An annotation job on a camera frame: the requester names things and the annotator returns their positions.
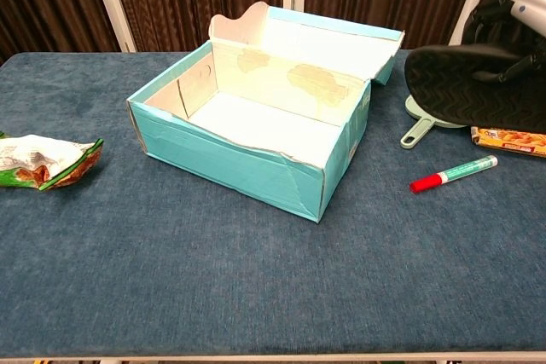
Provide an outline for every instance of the chip bag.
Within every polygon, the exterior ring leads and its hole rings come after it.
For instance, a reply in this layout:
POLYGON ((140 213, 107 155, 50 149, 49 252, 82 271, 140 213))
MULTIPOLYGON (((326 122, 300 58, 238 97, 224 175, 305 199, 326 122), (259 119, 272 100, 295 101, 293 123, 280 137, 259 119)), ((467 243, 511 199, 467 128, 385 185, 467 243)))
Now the chip bag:
POLYGON ((40 191, 78 181, 99 160, 103 140, 78 144, 43 136, 12 138, 0 131, 0 187, 40 191))

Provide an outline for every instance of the box lid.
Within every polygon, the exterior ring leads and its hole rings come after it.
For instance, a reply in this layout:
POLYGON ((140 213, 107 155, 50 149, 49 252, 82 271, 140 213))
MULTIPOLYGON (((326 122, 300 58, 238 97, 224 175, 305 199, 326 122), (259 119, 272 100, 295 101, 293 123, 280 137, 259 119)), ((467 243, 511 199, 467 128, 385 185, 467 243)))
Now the box lid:
POLYGON ((253 4, 236 20, 211 19, 213 43, 246 44, 361 79, 377 79, 400 48, 404 32, 253 4))

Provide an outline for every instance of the green marker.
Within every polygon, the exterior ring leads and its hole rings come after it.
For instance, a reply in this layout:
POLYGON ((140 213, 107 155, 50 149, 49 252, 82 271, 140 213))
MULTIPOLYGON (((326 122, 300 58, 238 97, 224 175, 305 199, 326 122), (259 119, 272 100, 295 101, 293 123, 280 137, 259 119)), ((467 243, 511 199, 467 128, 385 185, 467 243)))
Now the green marker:
POLYGON ((444 185, 447 182, 455 181, 456 179, 464 176, 475 174, 481 170, 488 170, 498 164, 498 159, 494 155, 488 155, 482 159, 476 159, 475 161, 468 162, 467 164, 456 166, 436 174, 429 175, 419 181, 412 182, 409 185, 411 192, 417 194, 425 189, 435 188, 440 185, 444 185))

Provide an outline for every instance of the snack bag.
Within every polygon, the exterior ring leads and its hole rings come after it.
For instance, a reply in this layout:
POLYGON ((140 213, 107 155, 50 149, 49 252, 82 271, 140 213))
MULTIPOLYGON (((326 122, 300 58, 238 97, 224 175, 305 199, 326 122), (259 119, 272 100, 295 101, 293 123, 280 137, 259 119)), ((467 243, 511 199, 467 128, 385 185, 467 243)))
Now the snack bag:
POLYGON ((476 145, 546 157, 545 134, 478 127, 472 127, 470 133, 476 145))
POLYGON ((70 185, 99 160, 103 140, 78 144, 43 136, 11 138, 0 131, 0 187, 40 191, 70 185))

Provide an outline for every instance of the open box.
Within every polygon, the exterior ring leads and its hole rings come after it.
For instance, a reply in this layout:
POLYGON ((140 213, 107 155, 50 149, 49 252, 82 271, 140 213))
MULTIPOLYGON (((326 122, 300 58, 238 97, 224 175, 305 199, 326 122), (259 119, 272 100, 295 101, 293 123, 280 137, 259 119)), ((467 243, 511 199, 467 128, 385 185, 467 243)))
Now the open box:
POLYGON ((255 3, 129 97, 131 120, 151 157, 318 222, 403 35, 255 3))

